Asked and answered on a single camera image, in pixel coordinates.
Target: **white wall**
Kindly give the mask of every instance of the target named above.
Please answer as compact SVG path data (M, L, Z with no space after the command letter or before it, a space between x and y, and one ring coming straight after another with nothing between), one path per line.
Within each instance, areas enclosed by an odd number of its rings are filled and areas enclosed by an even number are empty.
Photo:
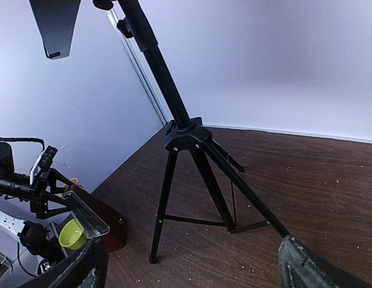
M0 1L0 136L44 139L92 191L160 128L106 12L82 1L70 57L49 60L29 1ZM41 146L11 145L28 173ZM17 199L0 209L35 220Z
M372 1L140 3L205 125L372 140Z

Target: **tripod leg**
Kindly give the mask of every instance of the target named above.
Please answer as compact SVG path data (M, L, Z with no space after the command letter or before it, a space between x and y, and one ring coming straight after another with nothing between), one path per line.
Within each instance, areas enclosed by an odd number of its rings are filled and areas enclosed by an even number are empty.
M226 226L227 230L235 229L236 226L233 218L226 205L226 201L222 195L220 186L218 185L214 173L211 170L211 166L205 153L202 150L190 150L190 153L197 165L199 173L201 174L207 189L209 190L211 198L213 199L214 204L221 215L224 225Z
M211 145L219 151L219 153L226 158L231 165L237 168L240 172L245 172L245 167L240 165L225 149L223 149L214 139L211 142Z
M282 236L290 234L279 219L271 212L264 202L252 191L246 182L235 172L226 159L220 154L214 145L204 142L205 151L212 161L225 173L225 175L239 188L243 195L254 205L254 207L270 222L270 225Z
M169 156L167 158L166 171L164 173L160 204L158 206L157 220L155 222L154 236L152 239L151 253L149 257L149 262L151 264L156 264L157 262L158 246L160 243L167 202L169 201L170 188L172 186L177 156L178 153L169 153Z

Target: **tripod brace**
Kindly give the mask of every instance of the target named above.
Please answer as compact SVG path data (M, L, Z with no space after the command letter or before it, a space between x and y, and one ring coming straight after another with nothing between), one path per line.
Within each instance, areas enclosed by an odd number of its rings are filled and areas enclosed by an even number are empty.
M174 120L170 121L165 127L165 148L168 150L169 156L167 158L167 166L155 223L154 237L149 257L150 263L157 262L158 246L165 219L194 224L224 226L229 233L238 233L270 225L282 237L288 235L289 232L279 219L252 191L233 167L237 168L240 172L243 172L244 168L213 140L212 133L202 125L201 118L190 119L169 69L158 48L157 39L138 1L118 0L118 2L122 7L125 18L118 22L117 28L126 38L135 38L174 117ZM104 10L109 10L113 7L110 0L94 0L93 3L97 8ZM166 214L175 164L178 153L182 150L188 150L190 152L214 204L218 209L222 222L197 220ZM244 227L236 226L206 155L262 214L265 218L264 221Z

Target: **tripod foot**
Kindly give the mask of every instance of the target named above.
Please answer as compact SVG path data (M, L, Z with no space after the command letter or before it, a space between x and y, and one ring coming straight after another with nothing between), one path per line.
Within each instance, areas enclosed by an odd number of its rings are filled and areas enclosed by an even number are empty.
M150 262L150 264L157 264L157 262L158 262L158 259L156 258L156 257L149 257L149 262Z

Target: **yellow bowl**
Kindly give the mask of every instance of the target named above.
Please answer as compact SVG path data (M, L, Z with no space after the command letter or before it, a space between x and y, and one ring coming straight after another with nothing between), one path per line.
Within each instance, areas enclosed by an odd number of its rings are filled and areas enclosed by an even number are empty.
M79 249L87 242L83 230L83 226L78 220L70 220L62 229L61 234L59 234L59 244L71 250Z

